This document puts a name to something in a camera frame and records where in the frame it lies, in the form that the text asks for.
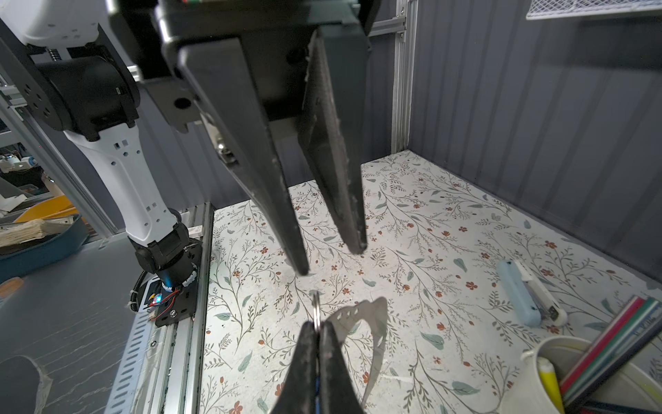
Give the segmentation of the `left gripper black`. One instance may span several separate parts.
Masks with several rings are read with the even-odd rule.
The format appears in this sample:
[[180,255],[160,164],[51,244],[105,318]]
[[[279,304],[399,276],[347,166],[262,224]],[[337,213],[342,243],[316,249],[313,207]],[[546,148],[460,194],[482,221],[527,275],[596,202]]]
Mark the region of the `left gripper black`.
[[199,98],[223,139],[220,158],[300,275],[310,264],[267,118],[297,117],[303,106],[304,157],[342,241],[362,254],[366,34],[380,7],[379,1],[106,4],[112,31],[174,129],[185,133],[200,119],[193,92]]

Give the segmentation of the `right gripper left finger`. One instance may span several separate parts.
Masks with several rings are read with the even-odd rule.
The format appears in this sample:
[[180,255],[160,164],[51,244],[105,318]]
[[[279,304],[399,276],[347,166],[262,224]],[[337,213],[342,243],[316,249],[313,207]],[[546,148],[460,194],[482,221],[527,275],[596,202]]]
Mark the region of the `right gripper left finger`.
[[303,324],[291,365],[272,413],[315,413],[318,335],[312,322]]

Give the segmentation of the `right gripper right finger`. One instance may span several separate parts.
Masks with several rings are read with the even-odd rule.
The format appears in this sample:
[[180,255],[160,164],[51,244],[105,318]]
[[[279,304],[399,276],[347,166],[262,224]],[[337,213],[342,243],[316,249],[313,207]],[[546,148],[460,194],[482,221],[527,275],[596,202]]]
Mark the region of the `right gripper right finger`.
[[318,345],[319,412],[321,414],[363,413],[331,322],[322,323]]

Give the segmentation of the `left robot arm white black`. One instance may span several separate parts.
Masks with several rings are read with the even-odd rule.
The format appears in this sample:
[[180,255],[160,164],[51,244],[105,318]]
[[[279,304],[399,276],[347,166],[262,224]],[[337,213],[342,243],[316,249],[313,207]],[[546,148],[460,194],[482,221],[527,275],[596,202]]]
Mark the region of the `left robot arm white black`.
[[91,162],[144,271],[188,286],[190,238],[142,153],[141,90],[180,132],[201,120],[291,266],[309,261],[272,124],[293,121],[348,250],[367,248],[360,171],[378,1],[4,1],[1,64],[31,115]]

